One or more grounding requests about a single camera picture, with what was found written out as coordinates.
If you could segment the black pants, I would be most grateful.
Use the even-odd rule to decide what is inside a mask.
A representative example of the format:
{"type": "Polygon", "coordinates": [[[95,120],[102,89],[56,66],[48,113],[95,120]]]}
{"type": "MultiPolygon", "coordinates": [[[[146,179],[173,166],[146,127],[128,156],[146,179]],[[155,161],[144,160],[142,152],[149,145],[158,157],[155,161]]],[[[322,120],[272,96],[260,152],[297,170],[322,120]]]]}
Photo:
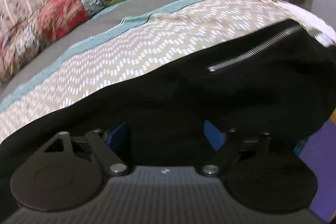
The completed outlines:
{"type": "Polygon", "coordinates": [[[19,129],[1,144],[1,218],[15,212],[13,173],[56,133],[125,129],[113,152],[128,166],[194,166],[214,150],[203,126],[267,131],[283,151],[316,133],[335,110],[335,46],[294,20],[197,51],[109,85],[19,129]]]}

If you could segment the red and blue floral quilt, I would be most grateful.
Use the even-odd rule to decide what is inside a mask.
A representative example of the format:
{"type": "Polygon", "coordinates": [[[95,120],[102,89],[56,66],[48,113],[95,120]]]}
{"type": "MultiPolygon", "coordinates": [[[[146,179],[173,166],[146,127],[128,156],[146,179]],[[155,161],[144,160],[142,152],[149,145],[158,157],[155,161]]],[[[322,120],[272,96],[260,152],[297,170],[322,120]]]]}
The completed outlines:
{"type": "Polygon", "coordinates": [[[114,0],[49,0],[1,36],[1,84],[114,0]]]}

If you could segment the patterned bedsheet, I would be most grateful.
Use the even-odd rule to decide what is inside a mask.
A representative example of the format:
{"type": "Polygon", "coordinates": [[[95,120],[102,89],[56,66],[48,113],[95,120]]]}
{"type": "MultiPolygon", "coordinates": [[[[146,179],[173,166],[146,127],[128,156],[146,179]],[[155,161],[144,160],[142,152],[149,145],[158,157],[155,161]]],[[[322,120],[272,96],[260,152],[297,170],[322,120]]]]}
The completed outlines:
{"type": "Polygon", "coordinates": [[[1,139],[108,85],[294,19],[328,46],[335,30],[280,0],[129,0],[49,46],[1,88],[1,139]]]}

